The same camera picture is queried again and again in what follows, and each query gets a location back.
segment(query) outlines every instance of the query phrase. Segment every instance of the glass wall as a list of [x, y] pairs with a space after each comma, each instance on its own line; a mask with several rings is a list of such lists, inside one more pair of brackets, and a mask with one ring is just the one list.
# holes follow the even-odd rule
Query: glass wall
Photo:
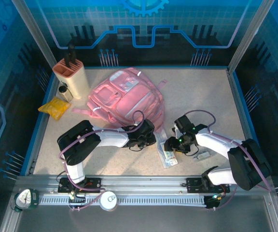
[[278, 0], [236, 69], [259, 144], [278, 186]]
[[227, 66], [261, 0], [28, 0], [57, 60], [70, 42], [85, 66]]
[[0, 223], [50, 71], [12, 2], [0, 1]]

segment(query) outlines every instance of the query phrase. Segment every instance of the black bracket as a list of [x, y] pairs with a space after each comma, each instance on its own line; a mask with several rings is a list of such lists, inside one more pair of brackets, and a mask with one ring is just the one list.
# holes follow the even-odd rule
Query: black bracket
[[[223, 188], [220, 185], [213, 187], [205, 187], [202, 183], [201, 177], [198, 178], [186, 178], [186, 184], [182, 184], [183, 187], [187, 187], [187, 193], [222, 193]], [[230, 192], [229, 186], [223, 186], [226, 193]]]
[[[85, 178], [83, 181], [78, 183], [82, 188], [86, 189], [99, 189], [101, 187], [101, 179], [100, 178]], [[70, 193], [71, 191], [75, 191], [75, 193], [100, 193], [100, 190], [97, 191], [86, 191], [80, 190], [72, 185], [70, 180], [67, 177], [61, 178], [57, 192], [58, 193]]]

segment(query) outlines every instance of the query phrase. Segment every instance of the backpack strap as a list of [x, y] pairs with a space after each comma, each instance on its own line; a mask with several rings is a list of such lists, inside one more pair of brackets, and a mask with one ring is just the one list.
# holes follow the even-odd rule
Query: backpack strap
[[97, 109], [100, 109], [100, 107], [94, 108], [93, 110], [83, 110], [83, 109], [79, 109], [79, 108], [73, 108], [72, 111], [74, 113], [88, 115], [93, 118], [100, 118], [100, 116], [98, 116], [97, 114], [94, 113], [94, 111]]
[[161, 90], [166, 84], [167, 84], [167, 80], [165, 79], [165, 80], [162, 80], [158, 85], [157, 85], [157, 88], [159, 89], [159, 90]]

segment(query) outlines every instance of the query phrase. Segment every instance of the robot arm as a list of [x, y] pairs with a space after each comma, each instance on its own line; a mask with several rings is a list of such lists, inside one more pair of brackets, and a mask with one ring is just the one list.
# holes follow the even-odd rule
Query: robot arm
[[154, 125], [152, 122], [146, 119], [138, 130], [128, 133], [130, 128], [133, 130], [136, 127], [137, 126], [122, 127], [110, 131], [105, 128], [102, 129], [92, 126], [88, 120], [84, 120], [61, 135], [57, 143], [62, 151], [83, 135], [89, 132], [99, 131], [83, 138], [64, 152], [66, 167], [72, 181], [75, 184], [84, 181], [83, 161], [96, 147], [117, 146], [130, 148], [137, 145], [139, 148], [144, 148], [156, 142], [156, 138], [153, 134]]
[[261, 182], [261, 177], [251, 162], [246, 159], [245, 153], [237, 145], [247, 149], [256, 162], [264, 177], [271, 174], [271, 167], [264, 157], [258, 144], [248, 139], [246, 141], [228, 140], [223, 136], [209, 132], [207, 126], [199, 124], [195, 126], [187, 116], [182, 116], [175, 121], [176, 137], [171, 137], [165, 142], [165, 151], [176, 150], [178, 152], [190, 152], [192, 144], [207, 147], [223, 155], [229, 160], [229, 164], [222, 167], [213, 167], [202, 174], [206, 186], [220, 184], [238, 184], [244, 190], [250, 190]]

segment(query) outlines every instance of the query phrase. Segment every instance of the yellow bag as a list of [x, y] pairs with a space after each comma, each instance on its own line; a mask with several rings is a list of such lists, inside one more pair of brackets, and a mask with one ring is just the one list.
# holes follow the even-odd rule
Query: yellow bag
[[71, 104], [54, 97], [50, 102], [38, 108], [39, 112], [50, 114], [55, 120], [59, 120]]

